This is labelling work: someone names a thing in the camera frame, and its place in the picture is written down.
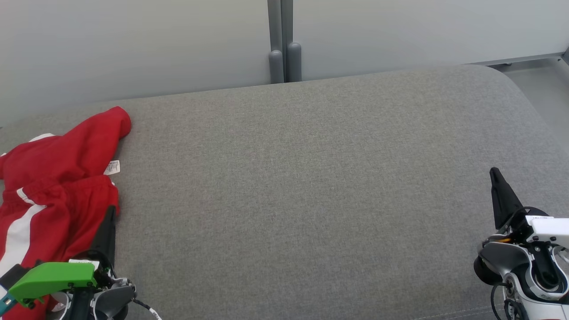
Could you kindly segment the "grey double partition post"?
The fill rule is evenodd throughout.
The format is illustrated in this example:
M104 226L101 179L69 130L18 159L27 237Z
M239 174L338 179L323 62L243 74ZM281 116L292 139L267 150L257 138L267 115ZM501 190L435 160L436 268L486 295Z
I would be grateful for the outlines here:
M293 40L293 0L267 0L272 84L301 81L301 44Z

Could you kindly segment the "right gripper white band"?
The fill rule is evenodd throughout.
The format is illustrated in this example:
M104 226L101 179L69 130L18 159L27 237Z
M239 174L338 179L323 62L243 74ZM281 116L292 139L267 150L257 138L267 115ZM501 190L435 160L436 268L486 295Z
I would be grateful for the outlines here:
M501 229L518 212L522 203L506 182L499 168L490 169L493 216L496 229ZM508 225L503 234L494 234L487 243L498 242L528 247L544 243L553 247L569 248L569 218L551 216L524 216L521 221Z

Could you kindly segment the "grey partition frame with foot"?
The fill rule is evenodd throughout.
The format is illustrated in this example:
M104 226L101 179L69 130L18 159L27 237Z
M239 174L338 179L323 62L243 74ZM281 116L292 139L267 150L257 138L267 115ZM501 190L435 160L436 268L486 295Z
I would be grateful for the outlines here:
M492 60L492 61L480 61L472 64L500 69L500 68L510 67L518 63L526 64L526 63L533 63L533 61L540 61L547 59L555 59L556 61L562 60L565 61L566 63L569 63L569 47L567 47L563 52L545 53L542 55L524 56L524 57L511 57L507 59Z

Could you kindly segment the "red Bulls shorts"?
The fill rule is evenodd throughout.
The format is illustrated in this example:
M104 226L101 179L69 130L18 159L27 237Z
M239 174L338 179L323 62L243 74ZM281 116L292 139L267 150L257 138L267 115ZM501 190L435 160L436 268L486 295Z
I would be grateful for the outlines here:
M60 182L0 178L0 277L16 264L66 262L91 246L119 194L107 176Z

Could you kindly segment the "red Bulls jersey white sleeves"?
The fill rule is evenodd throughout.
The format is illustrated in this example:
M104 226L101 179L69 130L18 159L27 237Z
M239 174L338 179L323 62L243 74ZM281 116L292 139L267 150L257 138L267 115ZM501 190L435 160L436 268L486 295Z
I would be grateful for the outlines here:
M130 130L130 115L111 108L61 136L45 134L0 156L0 180L6 190L17 190L44 179L61 184L101 176Z

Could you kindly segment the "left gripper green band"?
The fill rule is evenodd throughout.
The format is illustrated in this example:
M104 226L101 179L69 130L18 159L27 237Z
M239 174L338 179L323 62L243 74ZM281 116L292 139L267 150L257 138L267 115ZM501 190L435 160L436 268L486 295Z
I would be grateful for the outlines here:
M36 300L57 292L75 289L101 289L108 286L115 264L116 206L110 205L91 243L91 256L68 262L38 261L12 287L17 304L33 308Z

